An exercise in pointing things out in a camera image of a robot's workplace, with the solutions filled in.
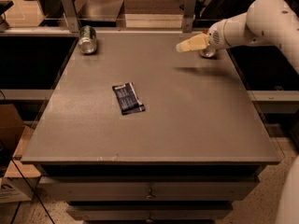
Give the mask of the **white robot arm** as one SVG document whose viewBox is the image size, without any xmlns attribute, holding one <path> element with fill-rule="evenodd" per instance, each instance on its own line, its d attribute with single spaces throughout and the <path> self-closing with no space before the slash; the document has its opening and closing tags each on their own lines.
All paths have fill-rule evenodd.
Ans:
<svg viewBox="0 0 299 224">
<path fill-rule="evenodd" d="M 273 45 L 299 72 L 299 20 L 284 0 L 255 0 L 245 13 L 177 44 L 178 52 Z M 275 224 L 299 224 L 299 156 L 286 177 Z"/>
</svg>

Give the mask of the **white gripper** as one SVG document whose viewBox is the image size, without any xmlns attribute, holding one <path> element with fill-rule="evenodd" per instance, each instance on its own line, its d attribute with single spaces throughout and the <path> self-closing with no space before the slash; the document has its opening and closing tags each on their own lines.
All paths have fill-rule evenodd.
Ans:
<svg viewBox="0 0 299 224">
<path fill-rule="evenodd" d="M 227 19 L 214 23 L 206 34 L 195 35 L 176 45 L 177 52 L 187 52 L 206 49 L 209 45 L 214 49 L 228 49 L 231 47 L 225 37 Z"/>
</svg>

